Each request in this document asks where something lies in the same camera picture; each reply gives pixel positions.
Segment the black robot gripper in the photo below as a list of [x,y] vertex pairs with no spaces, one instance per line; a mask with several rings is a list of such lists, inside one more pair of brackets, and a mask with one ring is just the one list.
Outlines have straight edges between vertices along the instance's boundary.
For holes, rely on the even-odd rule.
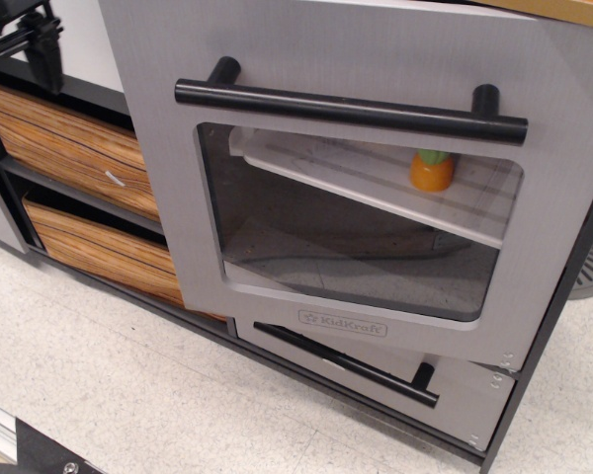
[[37,83],[54,95],[63,87],[62,31],[49,1],[0,0],[0,59],[23,52]]

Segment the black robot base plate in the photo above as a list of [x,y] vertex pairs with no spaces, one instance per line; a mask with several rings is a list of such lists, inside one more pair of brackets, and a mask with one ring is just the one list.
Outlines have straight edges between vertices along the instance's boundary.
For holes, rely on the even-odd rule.
[[67,449],[22,420],[0,424],[0,473],[104,473],[98,466]]

